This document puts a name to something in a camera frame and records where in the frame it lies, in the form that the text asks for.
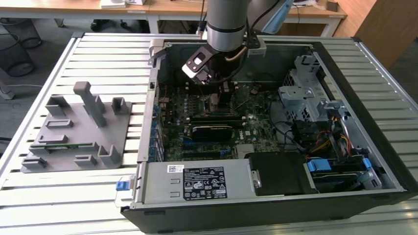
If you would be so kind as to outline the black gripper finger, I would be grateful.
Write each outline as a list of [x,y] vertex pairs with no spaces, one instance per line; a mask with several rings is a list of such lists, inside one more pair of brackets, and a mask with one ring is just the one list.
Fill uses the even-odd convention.
[[234,85],[230,81],[226,81],[222,83],[219,86],[219,102],[218,102],[218,107],[222,110],[230,109],[230,102],[231,102],[231,97],[234,93]]

